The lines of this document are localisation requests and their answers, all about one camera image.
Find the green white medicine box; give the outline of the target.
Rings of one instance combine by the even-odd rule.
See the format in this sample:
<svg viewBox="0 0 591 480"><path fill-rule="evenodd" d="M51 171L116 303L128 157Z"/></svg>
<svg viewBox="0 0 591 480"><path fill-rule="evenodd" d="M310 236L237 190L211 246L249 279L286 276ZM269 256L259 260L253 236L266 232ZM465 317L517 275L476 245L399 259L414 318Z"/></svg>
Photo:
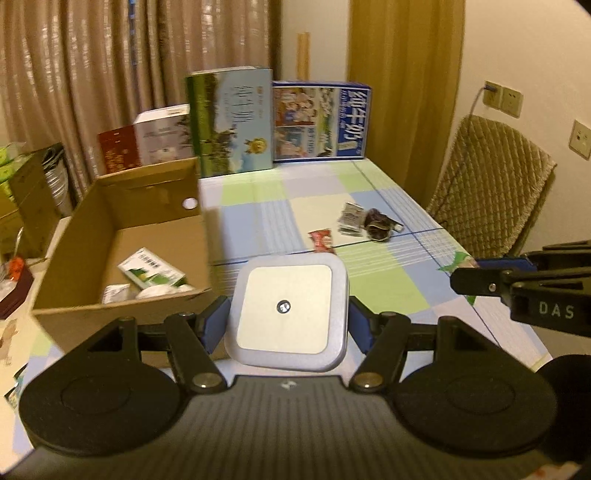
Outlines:
<svg viewBox="0 0 591 480"><path fill-rule="evenodd" d="M152 286L178 287L186 283L184 272L150 250L140 248L117 265L118 270L141 290Z"/></svg>

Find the white square plastic container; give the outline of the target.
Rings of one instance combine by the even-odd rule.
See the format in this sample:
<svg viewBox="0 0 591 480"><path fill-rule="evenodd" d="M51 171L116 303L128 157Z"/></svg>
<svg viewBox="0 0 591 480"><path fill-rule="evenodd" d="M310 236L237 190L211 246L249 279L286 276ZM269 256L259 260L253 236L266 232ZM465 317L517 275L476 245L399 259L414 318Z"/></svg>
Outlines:
<svg viewBox="0 0 591 480"><path fill-rule="evenodd" d="M238 273L224 345L243 365L326 372L346 355L349 277L332 253L253 258Z"/></svg>

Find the red snack packet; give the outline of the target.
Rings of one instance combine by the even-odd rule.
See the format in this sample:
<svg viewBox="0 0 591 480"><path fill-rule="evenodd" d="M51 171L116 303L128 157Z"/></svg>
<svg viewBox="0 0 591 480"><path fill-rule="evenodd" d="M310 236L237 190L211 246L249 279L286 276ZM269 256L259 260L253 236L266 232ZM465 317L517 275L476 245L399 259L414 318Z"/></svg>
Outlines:
<svg viewBox="0 0 591 480"><path fill-rule="evenodd" d="M329 228L318 229L308 233L314 247L315 253L335 254L335 248L332 245L332 231Z"/></svg>

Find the grey snack packet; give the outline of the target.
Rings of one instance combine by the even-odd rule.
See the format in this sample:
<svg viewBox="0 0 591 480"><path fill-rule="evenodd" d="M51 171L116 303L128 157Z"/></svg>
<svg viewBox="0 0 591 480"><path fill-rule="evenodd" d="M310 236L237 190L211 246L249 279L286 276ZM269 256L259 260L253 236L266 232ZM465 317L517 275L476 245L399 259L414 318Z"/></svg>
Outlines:
<svg viewBox="0 0 591 480"><path fill-rule="evenodd" d="M363 233L363 222L365 222L366 211L362 206L346 202L339 216L339 232L349 236L360 236Z"/></svg>

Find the white knitted cloth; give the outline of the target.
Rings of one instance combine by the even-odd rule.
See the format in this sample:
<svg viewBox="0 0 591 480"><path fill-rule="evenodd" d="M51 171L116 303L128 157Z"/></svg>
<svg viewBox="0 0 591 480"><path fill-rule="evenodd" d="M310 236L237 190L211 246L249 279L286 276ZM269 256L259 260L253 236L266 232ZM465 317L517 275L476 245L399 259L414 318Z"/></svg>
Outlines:
<svg viewBox="0 0 591 480"><path fill-rule="evenodd" d="M143 299L150 299L150 298L157 298L166 295L175 295L180 293L194 293L196 291L190 285L183 284L183 285L152 285L143 290L141 290L137 296L135 297L136 300L143 300Z"/></svg>

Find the clear plastic bag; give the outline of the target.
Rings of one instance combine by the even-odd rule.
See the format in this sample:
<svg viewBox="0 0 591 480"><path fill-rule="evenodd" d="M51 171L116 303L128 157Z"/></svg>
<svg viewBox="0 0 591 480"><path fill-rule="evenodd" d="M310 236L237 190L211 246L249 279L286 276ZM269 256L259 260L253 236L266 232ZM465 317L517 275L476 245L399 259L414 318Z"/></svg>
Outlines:
<svg viewBox="0 0 591 480"><path fill-rule="evenodd" d="M131 286L124 284L110 284L107 285L102 294L102 303L119 303L128 301L131 298Z"/></svg>

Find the checked tablecloth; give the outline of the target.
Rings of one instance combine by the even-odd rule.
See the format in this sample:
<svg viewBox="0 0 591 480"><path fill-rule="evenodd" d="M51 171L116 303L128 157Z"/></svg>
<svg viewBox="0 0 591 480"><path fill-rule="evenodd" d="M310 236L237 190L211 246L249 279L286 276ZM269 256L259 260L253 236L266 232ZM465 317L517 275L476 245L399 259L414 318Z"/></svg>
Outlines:
<svg viewBox="0 0 591 480"><path fill-rule="evenodd" d="M207 475L539 455L549 384L485 327L414 323L400 281L374 312L329 229L216 295L197 177L190 160L127 170L77 206L34 304L63 350L19 402L38 452L82 474Z"/></svg>

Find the quilted olive chair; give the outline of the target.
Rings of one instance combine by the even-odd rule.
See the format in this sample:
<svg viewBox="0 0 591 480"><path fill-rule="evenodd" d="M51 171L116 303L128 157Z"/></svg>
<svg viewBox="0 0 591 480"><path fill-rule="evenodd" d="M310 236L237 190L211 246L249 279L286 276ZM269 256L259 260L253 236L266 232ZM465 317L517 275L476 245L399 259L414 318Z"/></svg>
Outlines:
<svg viewBox="0 0 591 480"><path fill-rule="evenodd" d="M473 256L505 256L539 214L555 167L520 131L468 115L428 212Z"/></svg>

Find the brown cardboard box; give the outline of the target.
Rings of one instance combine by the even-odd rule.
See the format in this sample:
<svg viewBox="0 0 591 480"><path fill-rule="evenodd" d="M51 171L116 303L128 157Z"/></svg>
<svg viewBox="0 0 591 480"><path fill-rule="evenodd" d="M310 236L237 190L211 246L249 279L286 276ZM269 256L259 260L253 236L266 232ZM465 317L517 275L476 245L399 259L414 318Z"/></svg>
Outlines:
<svg viewBox="0 0 591 480"><path fill-rule="evenodd" d="M32 306L57 348L67 353L119 317L159 324L213 302L198 178L195 160L183 159L94 182L56 245ZM107 286L128 280L119 264L141 248L184 273L190 291L103 303Z"/></svg>

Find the dark wooden tray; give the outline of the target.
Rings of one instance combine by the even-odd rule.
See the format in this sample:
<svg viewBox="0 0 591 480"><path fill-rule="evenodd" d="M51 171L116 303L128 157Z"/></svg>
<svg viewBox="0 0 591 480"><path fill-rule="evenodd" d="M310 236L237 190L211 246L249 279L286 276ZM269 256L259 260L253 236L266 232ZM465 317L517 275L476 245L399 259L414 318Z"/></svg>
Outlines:
<svg viewBox="0 0 591 480"><path fill-rule="evenodd" d="M1 281L1 319L7 320L27 299L34 277L25 260L14 257L7 276Z"/></svg>

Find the red gift box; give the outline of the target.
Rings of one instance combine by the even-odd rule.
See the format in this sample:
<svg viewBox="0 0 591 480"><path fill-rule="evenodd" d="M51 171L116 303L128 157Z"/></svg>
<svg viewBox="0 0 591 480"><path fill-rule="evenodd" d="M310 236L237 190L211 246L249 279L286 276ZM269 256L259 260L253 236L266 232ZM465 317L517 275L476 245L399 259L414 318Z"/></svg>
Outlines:
<svg viewBox="0 0 591 480"><path fill-rule="evenodd" d="M99 133L97 139L107 174L141 166L133 125Z"/></svg>

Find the white humidifier box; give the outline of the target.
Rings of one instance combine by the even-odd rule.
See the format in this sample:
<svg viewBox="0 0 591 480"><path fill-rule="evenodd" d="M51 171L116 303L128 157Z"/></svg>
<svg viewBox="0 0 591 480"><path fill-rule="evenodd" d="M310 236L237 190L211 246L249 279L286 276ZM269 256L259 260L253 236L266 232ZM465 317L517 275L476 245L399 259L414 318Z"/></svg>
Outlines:
<svg viewBox="0 0 591 480"><path fill-rule="evenodd" d="M193 156L188 104L144 111L133 126L142 166Z"/></svg>

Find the brown carton stack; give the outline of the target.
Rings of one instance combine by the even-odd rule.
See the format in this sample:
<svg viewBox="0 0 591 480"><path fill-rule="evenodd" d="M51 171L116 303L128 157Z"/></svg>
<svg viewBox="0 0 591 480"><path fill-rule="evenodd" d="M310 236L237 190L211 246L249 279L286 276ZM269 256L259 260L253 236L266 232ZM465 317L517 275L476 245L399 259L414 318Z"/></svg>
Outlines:
<svg viewBox="0 0 591 480"><path fill-rule="evenodd" d="M1 192L1 253L43 257L59 220L71 210L65 149L55 143L19 156L9 180L14 200Z"/></svg>

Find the blue milk carton box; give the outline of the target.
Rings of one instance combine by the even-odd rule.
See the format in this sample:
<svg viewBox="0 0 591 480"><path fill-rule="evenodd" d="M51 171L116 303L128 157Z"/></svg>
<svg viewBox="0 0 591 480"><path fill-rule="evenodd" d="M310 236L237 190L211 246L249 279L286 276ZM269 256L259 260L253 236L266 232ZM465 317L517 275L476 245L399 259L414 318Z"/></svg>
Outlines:
<svg viewBox="0 0 591 480"><path fill-rule="evenodd" d="M372 89L356 82L273 83L274 159L362 159Z"/></svg>

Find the green sky milk box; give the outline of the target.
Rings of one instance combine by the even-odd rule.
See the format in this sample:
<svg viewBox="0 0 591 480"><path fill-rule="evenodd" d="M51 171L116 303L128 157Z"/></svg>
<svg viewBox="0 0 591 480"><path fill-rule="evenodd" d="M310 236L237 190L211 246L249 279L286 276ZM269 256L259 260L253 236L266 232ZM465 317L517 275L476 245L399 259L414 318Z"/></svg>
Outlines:
<svg viewBox="0 0 591 480"><path fill-rule="evenodd" d="M273 70L240 66L185 78L192 147L204 178L273 167Z"/></svg>

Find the yellow curtain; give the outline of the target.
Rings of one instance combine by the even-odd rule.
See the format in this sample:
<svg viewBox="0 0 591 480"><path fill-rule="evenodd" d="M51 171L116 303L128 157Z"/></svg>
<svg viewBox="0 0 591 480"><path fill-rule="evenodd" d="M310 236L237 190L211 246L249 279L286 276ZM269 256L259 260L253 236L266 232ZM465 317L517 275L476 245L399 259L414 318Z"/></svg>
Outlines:
<svg viewBox="0 0 591 480"><path fill-rule="evenodd" d="M444 163L464 26L462 0L349 4L348 78L372 89L366 155L422 206Z"/></svg>

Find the green tissue pack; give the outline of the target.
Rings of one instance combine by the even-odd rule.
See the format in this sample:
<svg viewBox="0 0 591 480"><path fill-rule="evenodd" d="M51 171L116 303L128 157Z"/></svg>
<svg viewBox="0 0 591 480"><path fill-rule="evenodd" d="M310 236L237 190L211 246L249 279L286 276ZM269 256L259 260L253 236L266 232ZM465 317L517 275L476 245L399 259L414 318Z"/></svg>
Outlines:
<svg viewBox="0 0 591 480"><path fill-rule="evenodd" d="M9 180L20 168L22 161L19 156L24 152L24 142L10 142L0 148L0 187L11 201L14 200Z"/></svg>

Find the beige curtain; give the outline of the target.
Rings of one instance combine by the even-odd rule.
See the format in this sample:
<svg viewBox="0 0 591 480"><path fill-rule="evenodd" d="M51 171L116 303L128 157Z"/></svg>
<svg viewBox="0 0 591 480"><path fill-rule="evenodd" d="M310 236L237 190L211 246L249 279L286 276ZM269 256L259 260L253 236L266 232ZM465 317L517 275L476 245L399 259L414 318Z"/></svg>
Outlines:
<svg viewBox="0 0 591 480"><path fill-rule="evenodd" d="M185 78L276 67L277 1L5 1L1 140L59 143L81 199L105 171L100 133L183 103Z"/></svg>

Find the double wall socket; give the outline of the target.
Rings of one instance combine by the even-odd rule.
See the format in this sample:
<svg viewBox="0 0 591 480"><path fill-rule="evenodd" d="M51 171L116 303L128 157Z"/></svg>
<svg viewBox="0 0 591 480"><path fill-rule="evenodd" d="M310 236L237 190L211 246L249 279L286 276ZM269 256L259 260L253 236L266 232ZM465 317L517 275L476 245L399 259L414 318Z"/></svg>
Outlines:
<svg viewBox="0 0 591 480"><path fill-rule="evenodd" d="M509 87L487 81L483 103L489 108L499 110L513 118L519 118L523 105L523 94Z"/></svg>

